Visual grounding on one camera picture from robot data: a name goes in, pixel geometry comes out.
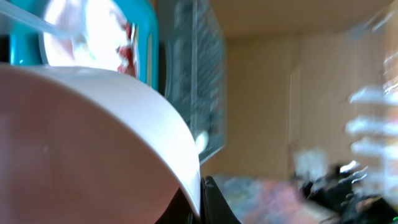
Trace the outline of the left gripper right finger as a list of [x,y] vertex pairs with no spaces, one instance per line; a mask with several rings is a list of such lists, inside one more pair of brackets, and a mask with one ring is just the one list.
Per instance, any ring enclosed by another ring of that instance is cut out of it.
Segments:
[[201,222],[204,224],[241,224],[212,176],[201,179]]

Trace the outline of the pink bowl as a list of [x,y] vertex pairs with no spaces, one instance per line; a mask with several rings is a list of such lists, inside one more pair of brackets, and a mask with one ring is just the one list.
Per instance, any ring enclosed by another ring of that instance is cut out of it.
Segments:
[[177,192],[199,218],[195,143],[157,91],[110,70],[1,65],[2,223],[155,223]]

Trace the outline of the red snack wrapper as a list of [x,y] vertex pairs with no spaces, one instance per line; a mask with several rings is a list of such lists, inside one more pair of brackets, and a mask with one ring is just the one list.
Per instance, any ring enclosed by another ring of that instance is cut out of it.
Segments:
[[121,59],[121,63],[117,68],[119,73],[123,73],[129,75],[134,78],[138,78],[139,69],[138,69],[138,61],[136,56],[136,38],[135,38],[135,26],[130,22],[126,22],[122,28],[124,28],[126,32],[126,43],[124,45],[119,46],[116,49],[116,52]]

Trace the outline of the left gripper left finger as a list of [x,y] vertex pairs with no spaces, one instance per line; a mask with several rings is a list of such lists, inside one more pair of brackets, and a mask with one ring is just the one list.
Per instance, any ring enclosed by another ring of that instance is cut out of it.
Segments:
[[169,206],[155,224],[195,224],[195,217],[189,202],[178,189]]

